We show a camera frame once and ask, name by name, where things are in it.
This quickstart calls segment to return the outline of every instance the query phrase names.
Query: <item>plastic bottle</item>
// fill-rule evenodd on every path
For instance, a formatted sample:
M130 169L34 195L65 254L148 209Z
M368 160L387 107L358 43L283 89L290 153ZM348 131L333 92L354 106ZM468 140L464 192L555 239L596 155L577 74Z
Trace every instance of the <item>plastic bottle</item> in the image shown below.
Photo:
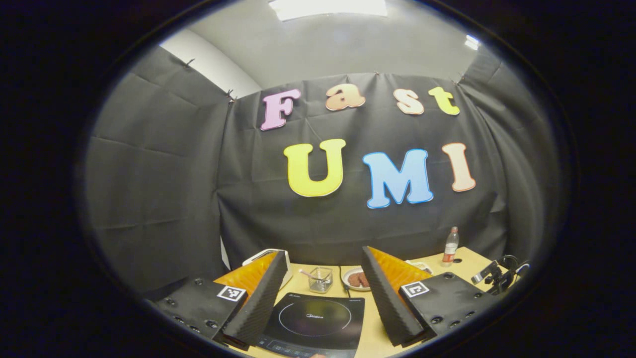
M457 230L457 226L453 226L450 229L450 234L446 239L446 248L444 249L444 258L441 260L441 265L443 267L449 267L453 260L455 259L455 252L457 252L457 247L459 246L459 232Z

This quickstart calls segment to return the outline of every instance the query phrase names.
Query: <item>letter m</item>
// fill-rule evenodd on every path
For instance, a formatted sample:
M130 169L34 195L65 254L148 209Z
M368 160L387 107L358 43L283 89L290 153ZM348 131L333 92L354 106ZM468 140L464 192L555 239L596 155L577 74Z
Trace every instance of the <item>letter m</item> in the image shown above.
M401 204L406 189L411 185L411 192L406 200L411 203L423 203L433 198L426 175L426 158L428 153L423 149L411 149L404 156L402 170L398 171L385 153L369 153L362 161L371 172L371 200L366 204L371 209L385 208L391 201L385 195L384 187L389 190L393 200Z

